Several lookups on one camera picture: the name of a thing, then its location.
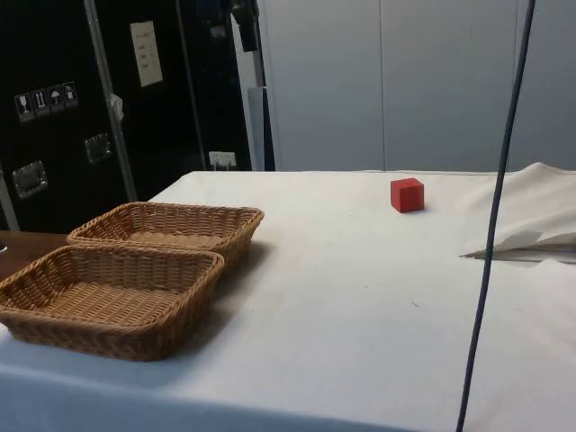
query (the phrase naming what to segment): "wooden block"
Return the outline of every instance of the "wooden block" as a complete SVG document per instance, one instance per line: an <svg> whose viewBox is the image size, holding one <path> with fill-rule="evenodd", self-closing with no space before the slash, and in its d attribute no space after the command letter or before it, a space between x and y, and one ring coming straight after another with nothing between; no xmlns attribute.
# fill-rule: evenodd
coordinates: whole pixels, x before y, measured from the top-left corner
<svg viewBox="0 0 576 432"><path fill-rule="evenodd" d="M424 209L424 185L415 178L390 182L390 202L400 213Z"/></svg>

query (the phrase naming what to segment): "metal latch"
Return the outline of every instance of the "metal latch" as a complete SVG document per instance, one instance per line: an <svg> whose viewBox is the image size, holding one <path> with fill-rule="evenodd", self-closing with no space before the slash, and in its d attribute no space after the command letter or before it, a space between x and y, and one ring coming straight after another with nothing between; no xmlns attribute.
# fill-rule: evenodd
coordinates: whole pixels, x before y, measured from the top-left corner
<svg viewBox="0 0 576 432"><path fill-rule="evenodd" d="M48 178L41 160L36 160L12 172L16 192L21 200L48 187Z"/></svg>

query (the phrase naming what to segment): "metal frame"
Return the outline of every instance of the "metal frame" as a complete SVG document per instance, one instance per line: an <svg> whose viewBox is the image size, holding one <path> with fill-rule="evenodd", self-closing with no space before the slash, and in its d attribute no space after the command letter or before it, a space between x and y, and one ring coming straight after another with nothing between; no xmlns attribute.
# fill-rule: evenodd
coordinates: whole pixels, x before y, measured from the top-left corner
<svg viewBox="0 0 576 432"><path fill-rule="evenodd" d="M175 0L176 16L178 17L178 30L180 32L180 43L182 44L182 53L184 55L184 64L186 67L186 81L188 83L188 93L190 94L190 102L192 103L192 112L194 117L194 126L196 128L196 139L198 140L198 147L200 148L200 157L202 158L202 169L206 170L206 154L204 152L204 145L202 143L202 134L200 133L200 120L198 119L198 108L196 106L196 95L194 92L194 83L192 82L192 70L190 69L190 58L188 56L188 46L186 44L184 21L182 19L182 10L180 7L180 0Z"/></svg>
<svg viewBox="0 0 576 432"><path fill-rule="evenodd" d="M10 198L8 187L6 186L4 169L2 168L1 163L0 163L0 203L2 204L2 210L4 210L4 216L6 217L6 223L8 224L8 228L12 231L19 231L20 225L18 224L18 219L16 218L16 213L14 212L14 206L12 205L12 199Z"/></svg>
<svg viewBox="0 0 576 432"><path fill-rule="evenodd" d="M126 142L124 140L124 135L122 134L122 126L116 118L116 114L114 113L111 104L113 85L110 76L110 69L108 68L106 52L104 50L100 23L98 22L98 12L96 11L95 0L84 0L84 8L86 19L88 20L88 26L90 28L90 36L92 37L92 45L94 46L94 54L96 56L102 90L106 100L106 110L108 111L108 117L112 127L112 134L114 136L116 152L118 153L126 195L128 196L129 201L137 201L138 197L136 195L136 187L134 186L134 178L132 177L128 151L126 150Z"/></svg>

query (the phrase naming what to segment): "wall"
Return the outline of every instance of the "wall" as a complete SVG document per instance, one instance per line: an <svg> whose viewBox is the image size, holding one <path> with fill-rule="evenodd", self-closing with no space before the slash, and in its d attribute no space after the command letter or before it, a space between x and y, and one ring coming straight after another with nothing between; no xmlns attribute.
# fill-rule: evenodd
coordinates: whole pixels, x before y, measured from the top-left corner
<svg viewBox="0 0 576 432"><path fill-rule="evenodd" d="M383 168L380 0L264 0L281 170Z"/></svg>
<svg viewBox="0 0 576 432"><path fill-rule="evenodd" d="M527 0L520 0L518 44ZM510 148L510 168L576 168L576 2L537 0Z"/></svg>
<svg viewBox="0 0 576 432"><path fill-rule="evenodd" d="M527 0L260 3L280 169L496 170ZM512 168L576 167L573 18L537 1Z"/></svg>
<svg viewBox="0 0 576 432"><path fill-rule="evenodd" d="M383 0L387 169L496 170L517 0Z"/></svg>

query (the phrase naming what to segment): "cable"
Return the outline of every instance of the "cable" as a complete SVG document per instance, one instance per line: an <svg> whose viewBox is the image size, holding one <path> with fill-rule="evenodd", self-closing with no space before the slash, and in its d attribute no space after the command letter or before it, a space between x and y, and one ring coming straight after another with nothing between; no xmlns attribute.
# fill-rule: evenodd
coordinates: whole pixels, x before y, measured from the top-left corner
<svg viewBox="0 0 576 432"><path fill-rule="evenodd" d="M462 432L464 430L464 421L466 419L466 409L468 408L468 398L470 397L470 385L472 382L472 374L474 369L474 359L476 358L478 337L480 335L480 327L482 326L482 318L484 316L484 305L486 304L486 295L488 294L488 283L490 282L490 271L492 265L492 255L494 252L494 235L496 233L498 208L500 207L500 198L502 197L504 174L506 173L506 168L508 166L510 139L512 137L512 129L514 128L514 120L516 119L516 109L518 108L518 98L520 96L520 88L522 87L522 78L524 77L524 68L526 66L528 43L530 40L530 32L532 30L532 19L534 17L535 6L536 0L529 0L528 9L526 11L526 23L524 25L524 33L522 35L520 59L518 61L516 78L514 80L512 100L510 101L510 107L508 108L508 120L506 122L506 129L504 132L502 151L500 153L498 177L496 178L496 188L494 189L494 198L492 200L492 210L490 212L490 223L488 225L488 238L486 240L486 256L484 258L484 271L482 274L480 298L478 299L476 319L474 321L472 339L470 341L470 350L468 352L468 362L466 363L466 375L464 377L462 402L460 404L460 413L458 415L456 432Z"/></svg>

